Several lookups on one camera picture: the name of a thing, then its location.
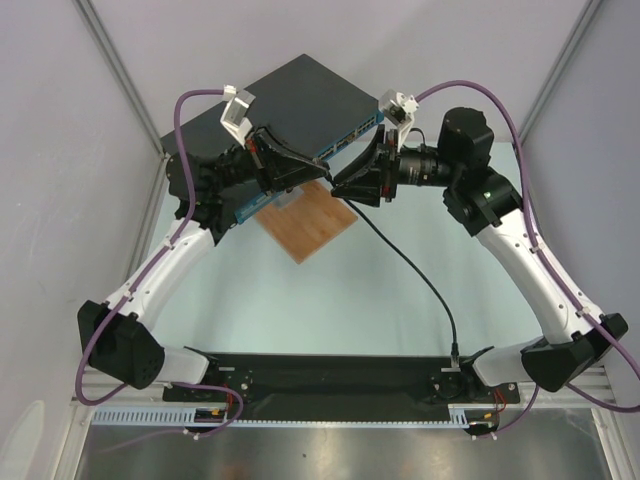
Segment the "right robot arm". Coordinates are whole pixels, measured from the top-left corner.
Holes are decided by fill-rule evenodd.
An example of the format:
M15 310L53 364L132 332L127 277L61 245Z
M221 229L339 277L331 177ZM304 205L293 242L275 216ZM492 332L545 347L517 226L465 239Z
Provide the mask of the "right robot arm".
M489 164L494 133L484 114L449 110L434 147L401 145L395 130L378 127L373 140L338 173L331 190L343 200L377 207L400 185L443 190L448 213L507 272L538 321L542 335L476 353L460 377L463 395L481 402L497 385L532 381L557 392L600 361L628 331L619 313L605 313L569 277L534 226L523 199Z

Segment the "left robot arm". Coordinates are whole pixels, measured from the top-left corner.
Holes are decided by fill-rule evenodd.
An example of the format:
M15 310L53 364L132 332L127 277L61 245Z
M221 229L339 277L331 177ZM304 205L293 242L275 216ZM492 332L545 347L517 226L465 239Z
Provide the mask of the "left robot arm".
M155 382L184 383L199 400L214 397L219 374L200 353L163 346L153 324L186 274L240 221L237 211L257 195L273 197L329 172L329 150L306 153L269 128L202 157L188 152L181 132L166 165L169 193L179 207L161 243L121 287L77 313L82 348L76 383L91 366L122 387L142 390Z

